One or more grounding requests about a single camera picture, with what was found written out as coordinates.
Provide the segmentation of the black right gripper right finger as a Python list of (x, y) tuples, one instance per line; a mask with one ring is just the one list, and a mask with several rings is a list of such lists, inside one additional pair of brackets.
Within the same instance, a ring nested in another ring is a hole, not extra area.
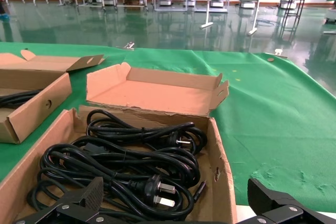
[(255, 178), (248, 180), (247, 196), (256, 215), (241, 223), (335, 223), (335, 219), (305, 207), (288, 193), (268, 189)]

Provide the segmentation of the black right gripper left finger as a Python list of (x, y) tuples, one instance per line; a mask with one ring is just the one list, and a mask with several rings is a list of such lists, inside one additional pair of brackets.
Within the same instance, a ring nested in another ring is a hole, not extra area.
[(52, 206), (14, 221), (14, 223), (113, 223), (99, 212), (103, 200), (103, 178), (96, 177), (82, 189), (65, 193)]

